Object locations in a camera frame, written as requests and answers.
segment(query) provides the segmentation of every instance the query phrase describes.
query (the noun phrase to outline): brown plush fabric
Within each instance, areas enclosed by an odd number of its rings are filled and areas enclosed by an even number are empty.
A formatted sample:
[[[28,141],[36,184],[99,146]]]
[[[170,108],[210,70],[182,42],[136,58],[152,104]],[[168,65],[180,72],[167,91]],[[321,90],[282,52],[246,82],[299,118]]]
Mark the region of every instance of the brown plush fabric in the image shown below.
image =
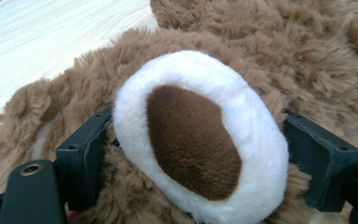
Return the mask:
[[[148,97],[146,114],[156,160],[170,178],[212,201],[231,195],[242,161],[219,105],[193,91],[162,86]]]
[[[77,59],[54,80],[18,90],[0,114],[0,192],[30,160],[50,124],[42,157],[91,115],[111,108],[117,89],[147,61],[181,49],[215,57],[243,76],[282,126],[284,109],[307,116],[358,146],[358,1],[152,0],[162,28],[129,30],[112,47]],[[108,134],[112,140],[113,131]],[[190,223],[116,148],[107,148],[105,183],[85,223]],[[266,223],[307,223],[309,177],[291,165],[285,199]]]

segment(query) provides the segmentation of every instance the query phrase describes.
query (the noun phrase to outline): teddy bear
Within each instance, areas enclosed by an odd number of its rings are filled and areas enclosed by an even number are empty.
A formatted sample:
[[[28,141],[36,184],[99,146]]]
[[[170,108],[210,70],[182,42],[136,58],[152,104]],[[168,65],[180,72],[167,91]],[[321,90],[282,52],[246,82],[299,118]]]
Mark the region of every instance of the teddy bear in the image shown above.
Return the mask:
[[[0,193],[109,109],[103,188],[78,222],[309,223],[312,176],[288,162],[282,128],[292,111],[358,147],[358,1],[150,6],[156,31],[130,29],[7,102]]]

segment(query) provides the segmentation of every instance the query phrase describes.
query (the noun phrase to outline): plush toy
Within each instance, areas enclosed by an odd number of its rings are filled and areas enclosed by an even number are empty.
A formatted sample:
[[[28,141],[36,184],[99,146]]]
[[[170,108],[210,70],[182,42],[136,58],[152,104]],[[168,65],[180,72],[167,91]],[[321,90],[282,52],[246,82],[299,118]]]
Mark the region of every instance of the plush toy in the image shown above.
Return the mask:
[[[160,29],[129,30],[7,102],[0,192],[16,166],[54,160],[111,109],[103,189],[78,221],[309,223],[311,176],[288,162],[285,111],[358,147],[358,1],[151,7]]]

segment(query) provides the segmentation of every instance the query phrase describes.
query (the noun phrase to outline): white fur ring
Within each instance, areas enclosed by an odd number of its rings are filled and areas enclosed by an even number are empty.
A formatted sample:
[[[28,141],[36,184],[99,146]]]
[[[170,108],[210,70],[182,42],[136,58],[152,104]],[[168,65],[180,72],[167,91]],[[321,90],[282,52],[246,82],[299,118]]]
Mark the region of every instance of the white fur ring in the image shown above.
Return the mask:
[[[282,202],[287,143],[260,97],[218,60],[190,50],[151,60],[113,113],[126,157],[195,220],[256,223]]]

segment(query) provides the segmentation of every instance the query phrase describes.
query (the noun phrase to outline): fluffy brown fur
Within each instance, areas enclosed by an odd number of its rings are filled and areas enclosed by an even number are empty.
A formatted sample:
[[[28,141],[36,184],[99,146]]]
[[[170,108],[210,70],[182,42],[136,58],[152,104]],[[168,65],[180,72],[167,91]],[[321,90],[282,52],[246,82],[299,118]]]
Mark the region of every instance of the fluffy brown fur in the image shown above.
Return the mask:
[[[152,0],[162,28],[129,30],[112,47],[77,59],[54,80],[18,90],[0,114],[0,192],[30,160],[51,124],[44,159],[147,61],[181,49],[205,52],[240,73],[282,125],[284,109],[303,114],[358,146],[358,1]],[[113,131],[108,138],[115,138]],[[106,149],[105,183],[91,223],[190,223],[117,148]],[[291,165],[285,200],[266,223],[307,223],[309,177]]]

